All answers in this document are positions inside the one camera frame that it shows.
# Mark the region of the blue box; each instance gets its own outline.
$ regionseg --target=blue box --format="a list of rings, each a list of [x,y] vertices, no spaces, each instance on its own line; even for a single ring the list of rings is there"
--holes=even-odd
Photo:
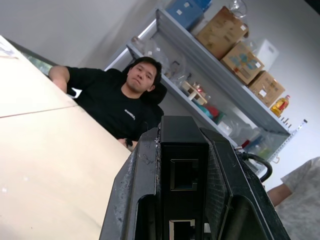
[[[212,0],[194,0],[194,2],[205,12],[210,7]]]
[[[187,30],[194,27],[204,15],[202,9],[193,0],[176,0],[166,11]]]

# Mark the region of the black cable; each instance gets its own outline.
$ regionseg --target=black cable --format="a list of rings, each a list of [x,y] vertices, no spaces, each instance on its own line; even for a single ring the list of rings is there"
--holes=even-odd
[[[269,162],[267,162],[266,160],[264,160],[262,157],[259,157],[259,156],[255,155],[255,154],[251,154],[251,153],[248,153],[248,152],[242,152],[242,153],[240,154],[240,156],[241,156],[241,158],[242,158],[243,160],[252,159],[252,160],[255,160],[256,162],[258,162],[258,163],[260,163],[260,164],[262,164],[262,165],[265,165],[265,167],[266,167],[266,173],[260,178],[260,181],[261,181],[262,183],[271,176],[271,174],[272,174],[272,172],[273,172],[272,166],[271,166],[271,164],[270,164]]]

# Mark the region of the table surface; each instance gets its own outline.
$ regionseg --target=table surface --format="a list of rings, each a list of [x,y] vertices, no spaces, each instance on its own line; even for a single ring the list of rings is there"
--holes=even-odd
[[[17,55],[0,55],[0,239],[98,240],[130,151]]]

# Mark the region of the shelf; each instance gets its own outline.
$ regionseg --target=shelf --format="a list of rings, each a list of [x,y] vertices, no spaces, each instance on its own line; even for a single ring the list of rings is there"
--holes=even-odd
[[[189,64],[197,66],[254,124],[269,132],[290,135],[280,119],[165,10],[158,9],[156,17],[157,32],[179,49]]]
[[[132,55],[133,58],[141,58],[143,54],[139,52],[131,43],[127,44],[127,47]],[[176,85],[174,85],[164,74],[161,75],[161,83],[167,88],[167,90],[176,98],[176,100],[183,105],[191,114],[192,116],[196,117],[204,127],[214,130],[220,133],[223,137],[228,139],[228,141],[234,146],[237,147],[238,145],[224,132],[220,130],[217,124],[215,124],[203,111],[197,107]]]

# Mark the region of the cardboard box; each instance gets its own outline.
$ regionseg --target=cardboard box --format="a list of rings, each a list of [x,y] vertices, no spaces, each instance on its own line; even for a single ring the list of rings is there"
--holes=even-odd
[[[248,27],[224,6],[195,38],[221,60],[248,32]]]
[[[264,68],[264,64],[242,42],[235,45],[221,62],[246,85]]]
[[[278,83],[267,71],[262,71],[250,84],[249,89],[256,95],[268,108],[285,91],[284,87]]]

